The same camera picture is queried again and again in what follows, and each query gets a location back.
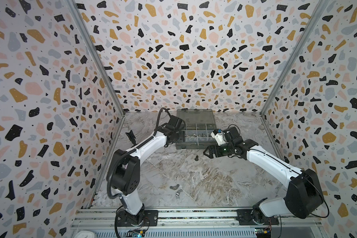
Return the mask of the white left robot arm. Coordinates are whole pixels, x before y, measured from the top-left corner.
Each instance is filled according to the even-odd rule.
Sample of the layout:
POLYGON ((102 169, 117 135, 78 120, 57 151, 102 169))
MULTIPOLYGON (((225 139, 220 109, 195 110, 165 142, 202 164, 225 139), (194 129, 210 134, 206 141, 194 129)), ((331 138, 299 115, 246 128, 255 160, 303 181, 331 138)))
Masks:
POLYGON ((137 191, 141 165, 160 148, 176 143, 185 127, 184 120, 170 115, 167 123, 156 126, 153 133, 140 143, 114 152, 106 175, 107 196, 120 199, 122 212, 131 224, 139 225, 144 220, 145 205, 137 191))

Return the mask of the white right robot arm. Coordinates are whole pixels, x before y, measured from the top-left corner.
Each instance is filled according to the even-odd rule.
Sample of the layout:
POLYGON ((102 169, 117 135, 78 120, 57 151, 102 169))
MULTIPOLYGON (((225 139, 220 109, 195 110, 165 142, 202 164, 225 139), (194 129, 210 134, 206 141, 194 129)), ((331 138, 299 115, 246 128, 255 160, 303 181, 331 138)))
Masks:
POLYGON ((203 154, 210 158, 237 157, 256 164, 276 178, 286 189, 285 197, 260 200, 252 207, 251 217, 257 224, 266 218, 293 215, 305 219, 325 204, 318 175, 311 169, 302 170, 267 152, 257 142, 244 140, 236 127, 211 132, 216 145, 208 146, 203 154))

